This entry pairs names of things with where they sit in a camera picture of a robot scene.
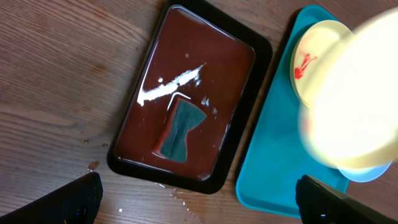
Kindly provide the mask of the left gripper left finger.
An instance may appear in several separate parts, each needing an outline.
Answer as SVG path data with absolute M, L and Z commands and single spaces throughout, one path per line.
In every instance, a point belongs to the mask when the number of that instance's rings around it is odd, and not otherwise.
M 73 182 L 1 217 L 1 223 L 93 223 L 103 198 L 99 173 Z

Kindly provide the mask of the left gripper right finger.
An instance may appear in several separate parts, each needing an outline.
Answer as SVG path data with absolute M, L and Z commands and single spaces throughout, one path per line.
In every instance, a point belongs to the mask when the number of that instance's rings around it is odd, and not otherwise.
M 397 224 L 324 182 L 303 175 L 295 199 L 303 224 Z

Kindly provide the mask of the light blue plate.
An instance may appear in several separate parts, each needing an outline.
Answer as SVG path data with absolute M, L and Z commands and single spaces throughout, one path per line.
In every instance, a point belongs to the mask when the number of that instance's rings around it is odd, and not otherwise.
M 387 164 L 364 169 L 338 169 L 347 179 L 353 182 L 365 183 L 376 180 L 390 167 L 393 161 Z

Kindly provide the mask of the orange and green sponge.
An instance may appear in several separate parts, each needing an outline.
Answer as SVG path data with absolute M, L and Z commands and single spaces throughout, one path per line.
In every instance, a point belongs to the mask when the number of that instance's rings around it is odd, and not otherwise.
M 206 119 L 206 114 L 186 99 L 177 97 L 152 153 L 163 159 L 184 163 L 187 160 L 187 136 Z

